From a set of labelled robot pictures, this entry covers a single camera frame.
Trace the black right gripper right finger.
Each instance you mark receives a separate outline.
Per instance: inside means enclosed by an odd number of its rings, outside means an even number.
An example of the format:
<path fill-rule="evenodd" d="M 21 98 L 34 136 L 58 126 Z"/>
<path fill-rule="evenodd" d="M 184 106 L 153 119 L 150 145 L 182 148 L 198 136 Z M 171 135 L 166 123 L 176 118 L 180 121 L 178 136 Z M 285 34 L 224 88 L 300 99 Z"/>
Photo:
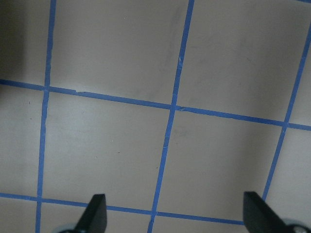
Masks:
<path fill-rule="evenodd" d="M 243 194 L 243 223 L 249 233 L 294 233 L 283 220 L 253 191 Z"/>

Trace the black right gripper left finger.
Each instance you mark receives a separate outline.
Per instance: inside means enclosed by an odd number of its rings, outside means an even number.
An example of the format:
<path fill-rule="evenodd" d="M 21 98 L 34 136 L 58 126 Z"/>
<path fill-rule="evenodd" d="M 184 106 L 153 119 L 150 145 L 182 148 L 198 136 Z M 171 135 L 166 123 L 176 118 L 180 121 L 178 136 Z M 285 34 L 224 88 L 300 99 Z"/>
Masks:
<path fill-rule="evenodd" d="M 107 228 L 105 194 L 95 194 L 77 222 L 75 233 L 104 233 Z"/>

